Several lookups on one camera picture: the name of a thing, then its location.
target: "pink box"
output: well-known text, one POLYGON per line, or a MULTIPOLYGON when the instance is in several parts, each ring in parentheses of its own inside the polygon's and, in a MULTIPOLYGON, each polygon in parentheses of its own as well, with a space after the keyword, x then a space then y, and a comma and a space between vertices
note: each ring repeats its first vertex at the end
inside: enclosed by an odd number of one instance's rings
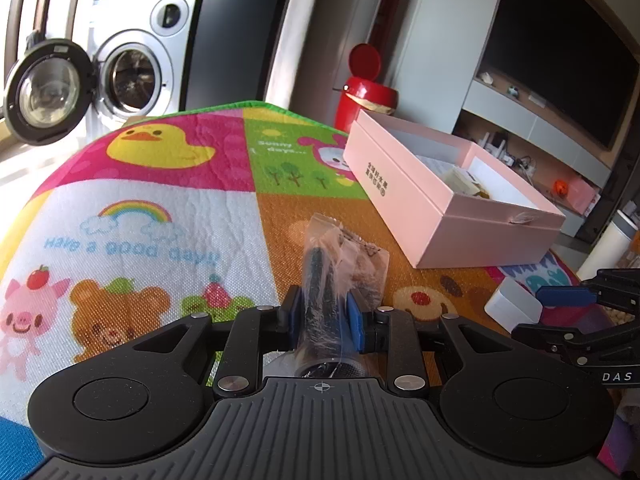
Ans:
POLYGON ((579 176, 576 175, 569 181, 569 192, 567 193, 566 201, 581 215, 584 215, 584 212, 587 211, 594 196, 596 196, 596 190, 579 176))
POLYGON ((417 269, 536 264, 564 222, 480 146, 419 124, 361 110, 344 158, 417 269), (416 155, 469 170, 502 202, 453 193, 416 155))

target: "play mat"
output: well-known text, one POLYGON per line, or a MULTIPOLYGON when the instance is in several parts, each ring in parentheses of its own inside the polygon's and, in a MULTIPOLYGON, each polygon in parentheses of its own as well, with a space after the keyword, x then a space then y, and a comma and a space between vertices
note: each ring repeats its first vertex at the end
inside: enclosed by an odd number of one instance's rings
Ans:
MULTIPOLYGON (((417 319, 457 312, 503 332, 483 307, 505 275, 532 291, 577 283, 551 252, 537 265, 412 269, 345 164, 346 139, 242 102, 128 126, 54 172, 0 246, 0 479, 42 459, 26 416, 37 384, 191 312, 229 320, 279 304, 300 282, 316 212, 388 250, 384 304, 417 319)), ((609 323, 595 305, 545 309, 543 322, 609 323)), ((631 446, 616 418, 600 459, 617 472, 631 446)))

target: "tv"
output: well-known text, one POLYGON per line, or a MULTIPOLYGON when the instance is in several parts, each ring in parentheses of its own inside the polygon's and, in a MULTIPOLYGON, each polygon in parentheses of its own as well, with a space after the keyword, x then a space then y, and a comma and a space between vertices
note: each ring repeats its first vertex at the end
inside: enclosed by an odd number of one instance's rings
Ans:
POLYGON ((638 77, 630 50, 585 0, 500 0, 483 60, 605 148, 638 77))

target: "washing machine door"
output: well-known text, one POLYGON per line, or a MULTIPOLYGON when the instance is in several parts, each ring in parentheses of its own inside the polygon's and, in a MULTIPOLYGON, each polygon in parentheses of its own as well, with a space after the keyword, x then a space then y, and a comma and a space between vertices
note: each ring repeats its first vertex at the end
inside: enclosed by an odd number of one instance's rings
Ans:
POLYGON ((94 67, 69 40, 45 40, 14 65, 4 92, 6 126, 22 142, 41 146, 65 137, 92 103, 94 67))

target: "plastic bag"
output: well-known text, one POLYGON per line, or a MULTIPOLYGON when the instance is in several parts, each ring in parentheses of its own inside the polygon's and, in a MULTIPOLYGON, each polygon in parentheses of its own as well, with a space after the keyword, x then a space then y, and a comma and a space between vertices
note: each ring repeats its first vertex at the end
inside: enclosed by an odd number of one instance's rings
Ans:
POLYGON ((358 288, 370 309, 382 302, 387 251, 362 240, 334 219, 315 214, 306 229, 302 269, 304 323, 295 351, 295 375, 313 378, 374 374, 355 351, 346 296, 358 288))

